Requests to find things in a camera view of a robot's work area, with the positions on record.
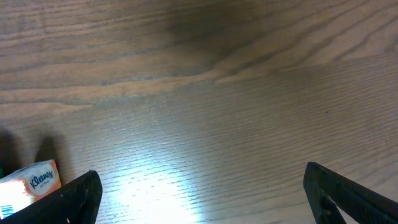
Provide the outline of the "small orange box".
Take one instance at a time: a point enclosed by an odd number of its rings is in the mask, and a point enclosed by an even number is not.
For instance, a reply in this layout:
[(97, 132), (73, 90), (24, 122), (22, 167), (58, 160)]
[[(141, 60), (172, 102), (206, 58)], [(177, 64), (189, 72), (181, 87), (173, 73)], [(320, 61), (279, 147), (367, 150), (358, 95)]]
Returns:
[(62, 186), (55, 160), (35, 162), (1, 179), (1, 219), (28, 207)]

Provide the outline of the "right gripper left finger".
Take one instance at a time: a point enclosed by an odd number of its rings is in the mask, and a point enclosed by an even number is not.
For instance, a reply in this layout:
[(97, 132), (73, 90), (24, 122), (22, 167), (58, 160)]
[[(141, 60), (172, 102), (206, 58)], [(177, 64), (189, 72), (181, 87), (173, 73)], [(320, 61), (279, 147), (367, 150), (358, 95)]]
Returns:
[(103, 188), (90, 170), (58, 190), (1, 220), (2, 224), (94, 224)]

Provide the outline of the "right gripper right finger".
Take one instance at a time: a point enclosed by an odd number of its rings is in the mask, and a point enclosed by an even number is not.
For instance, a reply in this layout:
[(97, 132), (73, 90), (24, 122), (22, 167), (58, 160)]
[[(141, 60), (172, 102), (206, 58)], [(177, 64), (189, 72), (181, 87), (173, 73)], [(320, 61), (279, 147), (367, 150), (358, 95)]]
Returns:
[(317, 224), (344, 223), (344, 211), (358, 223), (397, 224), (397, 202), (316, 162), (305, 169), (303, 187)]

